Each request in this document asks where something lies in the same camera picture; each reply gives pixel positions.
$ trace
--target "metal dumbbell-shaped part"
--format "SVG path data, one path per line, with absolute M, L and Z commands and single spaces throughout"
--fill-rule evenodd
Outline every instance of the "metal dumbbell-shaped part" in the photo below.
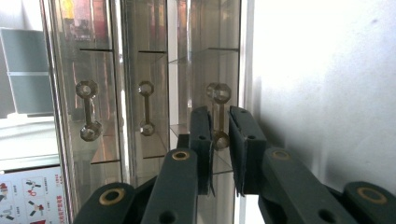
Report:
M 98 121 L 95 121 L 93 123 L 84 125 L 84 127 L 82 127 L 82 129 L 79 131 L 79 136 L 84 141 L 91 142 L 98 138 L 102 131 L 102 124 L 100 124 Z
M 155 125 L 149 120 L 149 97 L 154 93 L 154 85 L 149 81 L 142 81 L 138 90 L 140 95 L 145 97 L 145 118 L 140 122 L 140 133 L 152 136 L 155 133 Z
M 231 89 L 225 83 L 210 83 L 206 88 L 206 95 L 216 104 L 224 105 L 231 99 Z
M 84 100 L 86 124 L 79 131 L 79 136 L 86 142 L 96 140 L 103 132 L 102 124 L 93 120 L 92 99 L 98 93 L 98 85 L 92 81 L 80 81 L 76 85 L 76 94 Z
M 230 137 L 224 131 L 214 131 L 213 143 L 217 150 L 224 149 L 230 145 Z
M 140 122 L 140 133 L 145 136 L 152 136 L 155 133 L 155 125 L 151 122 L 147 123 L 145 119 Z
M 219 129 L 213 130 L 213 143 L 216 150 L 222 150 L 230 145 L 230 138 L 224 132 L 224 105 L 231 99 L 231 89 L 225 83 L 213 82 L 207 86 L 206 95 L 213 101 L 212 116 L 214 116 L 214 104 L 219 105 Z
M 98 93 L 98 84 L 94 81 L 80 81 L 76 86 L 76 94 L 82 99 L 93 99 Z

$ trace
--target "glass display case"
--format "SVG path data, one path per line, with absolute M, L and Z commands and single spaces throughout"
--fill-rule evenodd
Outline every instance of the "glass display case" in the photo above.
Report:
M 68 213 L 122 180 L 119 76 L 106 0 L 43 1 Z
M 125 1 L 121 20 L 135 187 L 157 175 L 169 150 L 166 1 Z
M 41 1 L 70 219 L 99 187 L 157 175 L 170 138 L 206 105 L 216 197 L 198 197 L 197 221 L 232 223 L 227 111 L 237 105 L 240 0 Z
M 198 223 L 233 222 L 233 173 L 228 149 L 228 109 L 237 105 L 239 74 L 240 1 L 177 0 L 177 52 L 169 63 L 177 77 L 175 135 L 188 133 L 191 111 L 206 105 L 212 118 L 213 195 L 198 197 Z

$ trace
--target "black mechanical arm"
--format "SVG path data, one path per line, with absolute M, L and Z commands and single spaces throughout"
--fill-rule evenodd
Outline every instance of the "black mechanical arm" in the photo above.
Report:
M 271 147 L 245 109 L 230 108 L 230 155 L 236 191 L 259 195 L 267 224 L 396 224 L 396 198 L 379 186 L 352 182 L 338 192 L 321 184 L 291 151 Z M 196 223 L 196 197 L 212 187 L 211 118 L 191 113 L 190 134 L 164 158 L 156 178 L 134 189 L 113 183 L 99 188 L 75 223 Z

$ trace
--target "glass panel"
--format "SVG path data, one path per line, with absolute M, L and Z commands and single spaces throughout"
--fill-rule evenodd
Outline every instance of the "glass panel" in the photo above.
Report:
M 177 71 L 178 124 L 171 129 L 176 135 L 187 133 L 191 111 L 206 105 L 217 148 L 213 160 L 217 196 L 199 196 L 198 223 L 233 222 L 227 111 L 237 105 L 238 97 L 239 11 L 238 0 L 177 1 L 177 59 L 169 66 Z
M 166 3 L 127 1 L 124 9 L 128 40 L 124 62 L 137 187 L 158 174 L 169 150 Z
M 109 6 L 105 0 L 51 2 L 66 172 L 74 214 L 94 190 L 121 181 Z

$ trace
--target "poster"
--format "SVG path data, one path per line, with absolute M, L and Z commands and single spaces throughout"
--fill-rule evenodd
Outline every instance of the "poster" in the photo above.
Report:
M 60 167 L 0 175 L 1 224 L 64 224 Z

